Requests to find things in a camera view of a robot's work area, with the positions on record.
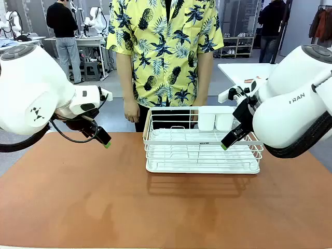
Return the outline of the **person's right hand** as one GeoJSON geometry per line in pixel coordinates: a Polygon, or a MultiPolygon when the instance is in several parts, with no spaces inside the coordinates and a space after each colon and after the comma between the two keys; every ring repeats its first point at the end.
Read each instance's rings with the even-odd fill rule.
{"type": "Polygon", "coordinates": [[[135,99],[124,99],[124,115],[125,118],[132,123],[137,123],[140,117],[140,108],[135,99]]]}

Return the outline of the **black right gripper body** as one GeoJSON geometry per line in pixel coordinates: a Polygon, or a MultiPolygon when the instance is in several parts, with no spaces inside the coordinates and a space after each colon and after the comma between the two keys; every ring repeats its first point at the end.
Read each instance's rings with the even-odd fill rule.
{"type": "Polygon", "coordinates": [[[237,128],[243,131],[253,132],[253,116],[255,113],[255,105],[257,104],[257,98],[246,98],[233,112],[233,116],[239,122],[237,128]]]}

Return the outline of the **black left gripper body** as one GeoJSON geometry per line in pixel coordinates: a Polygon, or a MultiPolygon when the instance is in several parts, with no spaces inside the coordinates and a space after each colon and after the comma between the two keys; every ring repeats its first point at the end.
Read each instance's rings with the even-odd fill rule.
{"type": "Polygon", "coordinates": [[[96,138],[99,128],[95,117],[98,114],[99,110],[89,110],[73,119],[53,114],[53,120],[63,122],[69,129],[81,132],[86,138],[96,138]]]}

